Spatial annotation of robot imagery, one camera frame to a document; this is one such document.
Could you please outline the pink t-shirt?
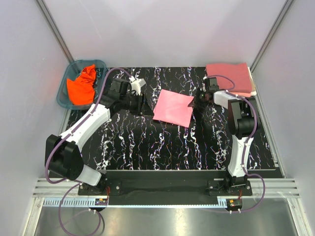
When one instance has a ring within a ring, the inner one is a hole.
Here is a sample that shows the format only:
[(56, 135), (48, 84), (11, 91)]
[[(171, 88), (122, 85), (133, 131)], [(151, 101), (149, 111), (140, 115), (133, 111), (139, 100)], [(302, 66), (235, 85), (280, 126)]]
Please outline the pink t-shirt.
[(188, 128), (192, 116), (189, 103), (192, 100), (193, 96), (162, 89), (154, 108), (153, 120)]

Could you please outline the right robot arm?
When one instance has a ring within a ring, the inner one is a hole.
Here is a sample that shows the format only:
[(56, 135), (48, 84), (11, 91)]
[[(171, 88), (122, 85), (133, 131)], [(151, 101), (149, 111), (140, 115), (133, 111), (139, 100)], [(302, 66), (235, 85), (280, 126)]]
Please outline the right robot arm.
[(228, 91), (197, 91), (189, 107), (201, 109), (209, 104), (228, 110), (228, 129), (232, 135), (232, 153), (219, 190), (229, 195), (240, 193), (248, 183), (247, 162), (256, 130), (260, 126), (255, 99), (246, 99)]

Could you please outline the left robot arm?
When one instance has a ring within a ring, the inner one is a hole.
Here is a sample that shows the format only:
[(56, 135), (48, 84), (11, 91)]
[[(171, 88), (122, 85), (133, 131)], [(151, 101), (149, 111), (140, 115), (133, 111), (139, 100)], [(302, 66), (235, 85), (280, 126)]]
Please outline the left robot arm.
[(115, 98), (103, 95), (98, 104), (93, 104), (71, 128), (62, 134), (50, 135), (45, 148), (45, 178), (50, 184), (57, 184), (49, 173), (61, 176), (61, 181), (77, 182), (87, 191), (101, 195), (108, 190), (107, 178), (86, 164), (82, 159), (82, 148), (87, 140), (103, 124), (109, 122), (120, 110), (134, 116), (153, 116), (145, 93), (118, 95)]

